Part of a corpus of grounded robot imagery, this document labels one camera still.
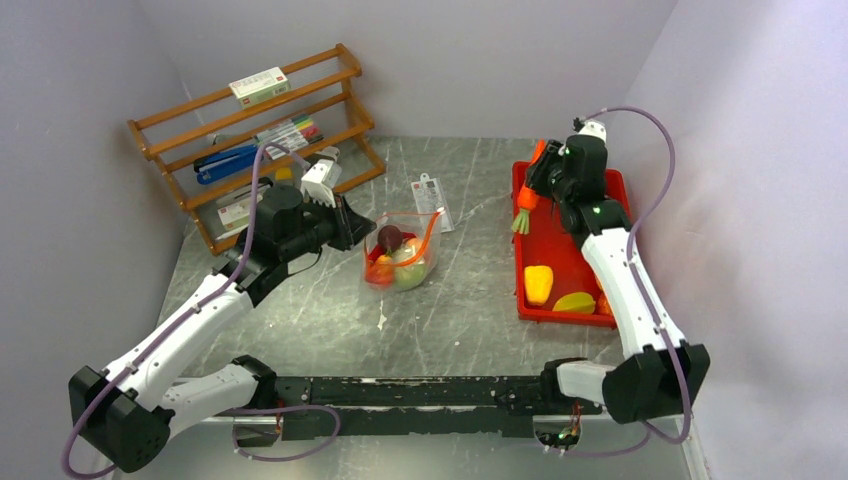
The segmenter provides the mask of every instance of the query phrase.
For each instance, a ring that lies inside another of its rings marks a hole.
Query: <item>red tray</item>
[[[518,213],[518,191],[524,184],[524,172],[529,162],[515,162],[512,166],[512,214]],[[624,191],[624,178],[618,170],[607,170],[607,195],[624,205],[630,215],[630,204]],[[559,212],[551,214],[551,201],[540,198],[539,204],[530,213],[530,233],[514,235],[515,245],[515,296],[518,300],[518,318],[537,322],[572,323],[592,327],[615,328],[615,319],[610,315],[587,315],[584,313],[554,312],[554,303],[563,295],[586,292],[595,300],[601,293],[592,268],[577,250],[571,235],[565,233],[559,223]],[[554,271],[554,286],[548,302],[542,306],[527,303],[524,295],[524,267],[547,265]]]

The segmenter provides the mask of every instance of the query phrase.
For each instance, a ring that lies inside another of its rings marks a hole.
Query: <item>small cardboard box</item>
[[[242,110],[266,102],[291,89],[289,79],[279,67],[242,78],[230,84]]]

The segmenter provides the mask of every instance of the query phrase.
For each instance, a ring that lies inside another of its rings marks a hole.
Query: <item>floor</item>
[[[533,140],[376,136],[370,141],[385,157],[388,173],[346,195],[359,213],[376,218],[386,211],[414,211],[410,182],[425,172],[439,178],[446,191],[456,230],[442,236],[438,265],[428,280],[408,292],[381,295],[361,280],[361,250],[326,249],[315,267],[286,281],[221,333],[184,376],[212,373],[248,353],[279,375],[298,376],[535,375],[546,361],[564,357],[622,361],[615,331],[517,317],[510,175],[513,162],[531,154]],[[342,180],[367,168],[353,145],[340,148]],[[312,261],[302,258],[291,270]],[[160,321],[193,293],[213,262],[189,227]],[[626,447],[644,435],[638,424],[621,426],[608,418],[586,422],[578,446],[584,451]],[[659,423],[668,430],[676,425],[674,419]],[[228,425],[194,427],[150,466],[126,478],[706,478],[694,434],[683,446],[652,440],[635,454],[610,460],[559,459],[527,447],[527,440],[497,434],[349,437],[299,462],[258,464],[226,455],[228,432]],[[311,445],[289,442],[266,454]]]

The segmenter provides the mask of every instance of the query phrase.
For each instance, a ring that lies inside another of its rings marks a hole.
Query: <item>wooden rack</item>
[[[280,96],[274,97],[271,100],[219,118],[217,120],[209,122],[206,125],[202,125],[187,132],[180,133],[159,143],[151,144],[147,140],[147,137],[144,134],[144,130],[153,127],[154,125],[158,125],[165,121],[171,120],[175,117],[194,112],[195,110],[201,107],[228,99],[232,96],[232,92],[230,91],[230,89],[223,88],[221,90],[218,90],[217,92],[210,93],[203,97],[197,98],[195,100],[184,103],[169,110],[165,110],[164,112],[151,115],[141,120],[127,121],[127,125],[129,126],[133,138],[138,144],[138,148],[141,151],[142,155],[144,155],[144,157],[148,161],[154,162],[159,168],[159,170],[162,172],[162,176],[165,177],[165,180],[168,183],[171,193],[174,195],[174,198],[176,199],[180,208],[183,211],[187,212],[194,220],[194,223],[197,225],[197,228],[200,231],[203,240],[206,242],[206,245],[209,246],[209,251],[211,251],[213,255],[218,255],[235,245],[238,236],[236,235],[226,238],[224,240],[216,241],[210,235],[209,229],[201,221],[200,215],[198,214],[198,208],[201,205],[214,201],[239,187],[243,187],[249,184],[251,179],[251,173],[247,171],[245,173],[232,175],[231,177],[229,177],[228,181],[217,184],[198,195],[188,197],[186,196],[185,191],[180,186],[177,179],[174,177],[174,172],[193,165],[195,160],[247,142],[252,139],[253,135],[261,131],[267,130],[268,128],[282,121],[285,121],[286,119],[292,118],[296,115],[300,115],[303,113],[311,115],[315,112],[324,110],[328,107],[344,102],[348,128],[343,132],[337,133],[335,135],[327,135],[325,132],[325,138],[323,140],[303,147],[297,152],[301,156],[306,157],[320,150],[323,150],[328,146],[332,146],[343,140],[352,138],[359,146],[359,148],[361,148],[365,155],[368,157],[371,164],[373,165],[373,168],[366,171],[365,173],[358,175],[357,177],[354,177],[342,183],[341,185],[336,186],[335,190],[338,193],[344,193],[358,185],[367,182],[368,180],[382,175],[386,171],[386,164],[384,163],[383,159],[380,158],[376,154],[376,152],[374,152],[374,150],[368,144],[368,141],[366,140],[364,135],[366,131],[374,128],[374,119],[371,118],[371,115],[368,113],[367,110],[365,110],[365,107],[362,106],[362,103],[356,97],[356,93],[353,91],[353,87],[351,85],[351,78],[361,76],[362,68],[360,67],[359,61],[356,59],[356,57],[354,57],[353,54],[350,53],[350,51],[343,44],[339,43],[335,46],[335,48],[332,48],[325,52],[321,52],[317,55],[313,55],[308,58],[304,58],[303,60],[292,63],[290,65],[280,67],[280,69],[286,75],[291,75],[294,72],[303,70],[307,67],[311,67],[313,65],[330,60],[332,58],[338,58],[340,61],[339,63],[341,68],[340,71],[337,73],[323,77],[319,80],[300,86],[298,88],[294,88]],[[276,107],[280,107],[289,102],[292,102],[299,98],[303,98],[306,95],[315,93],[319,90],[335,85],[337,83],[340,83],[342,87],[342,92],[338,95],[334,95],[330,98],[317,102],[308,107],[286,113],[285,115],[277,118],[274,121],[247,130],[244,133],[230,137],[223,142],[216,143],[215,145],[203,148],[200,151],[197,151],[191,155],[187,155],[171,162],[166,162],[162,159],[162,154],[164,152],[173,150],[174,148],[177,148],[181,145],[185,145],[194,140],[204,138],[208,134],[215,133],[230,125],[243,122],[255,115],[267,112]],[[290,156],[281,157],[263,165],[260,169],[259,174],[260,176],[267,176],[280,168],[291,165],[292,163],[293,160]]]

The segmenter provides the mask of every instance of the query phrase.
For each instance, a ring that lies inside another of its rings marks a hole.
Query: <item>bag of vegetables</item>
[[[409,290],[436,266],[439,213],[387,213],[365,237],[365,282],[376,290]]]

